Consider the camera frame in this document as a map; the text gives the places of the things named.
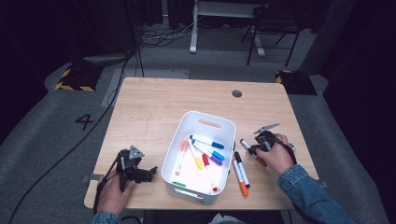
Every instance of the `purple marker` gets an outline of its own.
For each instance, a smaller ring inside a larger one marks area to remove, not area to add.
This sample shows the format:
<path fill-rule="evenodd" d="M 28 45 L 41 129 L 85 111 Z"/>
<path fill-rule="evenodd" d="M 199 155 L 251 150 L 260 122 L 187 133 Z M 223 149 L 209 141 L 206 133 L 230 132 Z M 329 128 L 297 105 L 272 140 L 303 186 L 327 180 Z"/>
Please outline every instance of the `purple marker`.
<path fill-rule="evenodd" d="M 206 148 L 204 148 L 203 146 L 201 146 L 201 145 L 199 144 L 199 142 L 196 142 L 196 141 L 192 140 L 192 144 L 193 144 L 195 147 L 197 147 L 198 149 L 200 149 L 202 152 L 204 152 L 204 153 L 207 155 L 207 157 L 209 157 L 210 160 L 212 160 L 213 162 L 215 162 L 217 165 L 222 165 L 222 161 L 221 161 L 219 158 L 215 157 L 212 153 L 210 153 Z"/>

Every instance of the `wooden table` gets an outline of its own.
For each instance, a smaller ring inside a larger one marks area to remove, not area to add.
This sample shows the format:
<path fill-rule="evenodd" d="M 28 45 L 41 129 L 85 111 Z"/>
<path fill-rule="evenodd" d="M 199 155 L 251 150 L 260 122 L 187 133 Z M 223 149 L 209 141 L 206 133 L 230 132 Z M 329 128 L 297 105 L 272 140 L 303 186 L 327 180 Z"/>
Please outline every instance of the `wooden table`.
<path fill-rule="evenodd" d="M 234 97 L 233 91 L 241 91 Z M 251 187 L 244 198 L 231 168 L 226 187 L 211 205 L 201 205 L 171 196 L 161 168 L 183 115 L 188 111 L 231 120 L 236 126 L 235 150 L 241 155 Z M 255 131 L 280 122 L 273 133 L 283 133 L 297 149 L 297 162 L 315 179 L 312 162 L 297 119 L 282 85 L 276 83 L 127 77 L 109 122 L 94 174 L 104 175 L 121 149 L 138 147 L 146 156 L 140 169 L 158 166 L 151 183 L 137 184 L 127 208 L 133 209 L 293 209 L 276 184 L 277 175 L 263 168 L 239 144 L 244 138 L 255 144 Z M 93 207 L 97 182 L 92 181 L 85 205 Z"/>

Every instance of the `desk leg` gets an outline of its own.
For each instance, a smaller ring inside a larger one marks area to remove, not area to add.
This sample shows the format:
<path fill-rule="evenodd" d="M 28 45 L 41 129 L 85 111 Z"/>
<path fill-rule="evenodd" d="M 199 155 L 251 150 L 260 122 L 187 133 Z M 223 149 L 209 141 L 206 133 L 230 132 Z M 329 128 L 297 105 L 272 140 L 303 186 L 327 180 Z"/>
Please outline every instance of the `desk leg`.
<path fill-rule="evenodd" d="M 264 57 L 265 51 L 264 48 L 262 47 L 262 42 L 260 41 L 260 37 L 258 35 L 256 35 L 256 37 L 254 38 L 254 44 L 257 47 L 257 53 L 259 53 L 259 56 Z"/>
<path fill-rule="evenodd" d="M 198 0 L 195 0 L 190 53 L 195 53 L 197 51 L 197 39 L 198 39 Z"/>

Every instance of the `person's right hand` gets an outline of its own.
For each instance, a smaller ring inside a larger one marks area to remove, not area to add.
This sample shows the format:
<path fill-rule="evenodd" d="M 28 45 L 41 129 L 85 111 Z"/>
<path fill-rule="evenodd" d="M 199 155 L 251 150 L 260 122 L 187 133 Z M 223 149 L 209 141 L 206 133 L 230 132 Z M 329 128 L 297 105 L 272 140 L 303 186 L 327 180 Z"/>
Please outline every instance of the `person's right hand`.
<path fill-rule="evenodd" d="M 98 212 L 103 211 L 120 215 L 131 197 L 134 185 L 134 181 L 129 182 L 125 191 L 122 192 L 120 190 L 120 175 L 116 173 L 116 170 L 111 171 L 109 180 L 99 198 Z"/>
<path fill-rule="evenodd" d="M 288 138 L 285 135 L 276 133 L 277 137 L 284 144 L 288 144 Z M 275 142 L 272 149 L 268 152 L 264 152 L 260 149 L 256 149 L 257 156 L 262 158 L 267 165 L 278 175 L 282 175 L 283 172 L 293 166 L 293 161 L 288 151 L 283 148 L 279 143 Z"/>

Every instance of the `sleeve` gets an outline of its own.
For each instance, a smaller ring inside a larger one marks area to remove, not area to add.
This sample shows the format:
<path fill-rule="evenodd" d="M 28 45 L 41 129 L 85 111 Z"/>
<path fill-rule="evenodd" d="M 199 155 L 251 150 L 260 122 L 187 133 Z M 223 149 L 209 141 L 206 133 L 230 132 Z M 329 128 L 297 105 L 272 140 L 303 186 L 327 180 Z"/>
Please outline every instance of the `sleeve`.
<path fill-rule="evenodd" d="M 92 224 L 120 224 L 120 217 L 109 212 L 98 212 L 92 220 Z"/>
<path fill-rule="evenodd" d="M 355 223 L 301 165 L 289 168 L 277 184 L 293 204 L 319 223 Z"/>

